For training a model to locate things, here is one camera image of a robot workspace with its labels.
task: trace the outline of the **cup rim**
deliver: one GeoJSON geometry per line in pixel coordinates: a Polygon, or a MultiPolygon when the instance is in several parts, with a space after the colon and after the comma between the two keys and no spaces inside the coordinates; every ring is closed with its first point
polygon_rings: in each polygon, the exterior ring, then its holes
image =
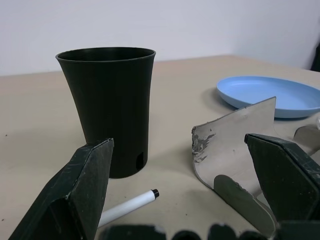
{"type": "Polygon", "coordinates": [[[58,53],[55,58],[59,62],[68,62],[68,63],[113,63],[113,62],[126,62],[126,61],[135,61],[135,60],[142,60],[150,57],[154,57],[156,55],[156,51],[149,49],[149,48],[143,48],[143,47],[128,47],[128,46],[111,46],[111,47],[89,47],[89,48],[79,48],[79,49],[73,49],[69,51],[64,51],[58,53]],[[141,57],[135,57],[135,58],[128,58],[128,59],[120,59],[120,60],[101,60],[101,61],[94,61],[94,60],[69,60],[61,58],[60,56],[65,53],[69,52],[76,52],[76,51],[83,51],[83,50],[97,50],[97,49],[135,49],[135,50],[144,50],[144,51],[150,51],[149,55],[141,56],[141,57]]]}

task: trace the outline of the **light blue plastic plate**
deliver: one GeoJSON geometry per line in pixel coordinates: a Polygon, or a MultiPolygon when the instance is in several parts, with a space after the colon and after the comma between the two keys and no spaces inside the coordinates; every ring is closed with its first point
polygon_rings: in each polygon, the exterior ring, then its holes
{"type": "Polygon", "coordinates": [[[276,97],[275,118],[304,118],[320,112],[320,90],[294,81],[234,76],[220,80],[216,87],[220,96],[238,109],[276,97]]]}

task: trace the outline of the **table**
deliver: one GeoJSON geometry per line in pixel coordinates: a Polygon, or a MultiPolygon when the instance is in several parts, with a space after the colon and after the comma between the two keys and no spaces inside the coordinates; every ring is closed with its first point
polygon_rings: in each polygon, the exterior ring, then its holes
{"type": "MultiPolygon", "coordinates": [[[[238,56],[155,63],[148,162],[131,177],[110,179],[104,210],[150,189],[157,188],[160,197],[113,224],[159,225],[168,239],[182,229],[205,239],[213,223],[227,223],[237,232],[254,229],[205,187],[192,167],[191,130],[233,110],[215,86],[235,75],[279,77],[320,88],[318,72],[238,56]]],[[[275,130],[292,138],[297,127],[315,117],[277,121],[275,130]]],[[[85,143],[61,72],[0,77],[0,239],[11,235],[47,181],[85,143]]]]}

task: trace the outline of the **black plastic cup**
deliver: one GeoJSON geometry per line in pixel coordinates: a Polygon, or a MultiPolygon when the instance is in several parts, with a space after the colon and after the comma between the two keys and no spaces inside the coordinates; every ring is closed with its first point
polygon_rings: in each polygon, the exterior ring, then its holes
{"type": "Polygon", "coordinates": [[[114,139],[110,178],[140,171],[148,159],[149,98],[156,52],[99,47],[56,56],[88,144],[114,139]]]}

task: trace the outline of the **white wall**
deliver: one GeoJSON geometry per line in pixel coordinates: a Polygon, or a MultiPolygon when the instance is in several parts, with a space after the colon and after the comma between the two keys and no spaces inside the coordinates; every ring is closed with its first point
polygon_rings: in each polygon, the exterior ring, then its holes
{"type": "Polygon", "coordinates": [[[71,49],[135,46],[156,60],[238,54],[309,68],[320,0],[3,0],[0,75],[59,70],[71,49]]]}

